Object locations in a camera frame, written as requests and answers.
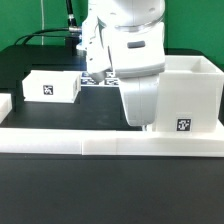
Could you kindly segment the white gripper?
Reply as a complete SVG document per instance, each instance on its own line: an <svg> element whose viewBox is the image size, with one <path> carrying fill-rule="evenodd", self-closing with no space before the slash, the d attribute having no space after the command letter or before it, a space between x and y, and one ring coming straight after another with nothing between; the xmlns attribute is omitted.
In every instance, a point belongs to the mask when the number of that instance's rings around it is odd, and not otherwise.
<svg viewBox="0 0 224 224"><path fill-rule="evenodd" d="M155 120L159 75L119 80L119 90L127 123L146 126Z"/></svg>

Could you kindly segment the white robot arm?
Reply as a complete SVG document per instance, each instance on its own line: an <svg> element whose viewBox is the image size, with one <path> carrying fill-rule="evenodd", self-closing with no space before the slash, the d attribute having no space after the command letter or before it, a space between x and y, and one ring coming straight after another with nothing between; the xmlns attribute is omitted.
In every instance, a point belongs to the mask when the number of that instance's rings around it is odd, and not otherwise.
<svg viewBox="0 0 224 224"><path fill-rule="evenodd" d="M88 0L82 44L90 77L119 81L127 123L154 122L159 74L165 70L165 0Z"/></svg>

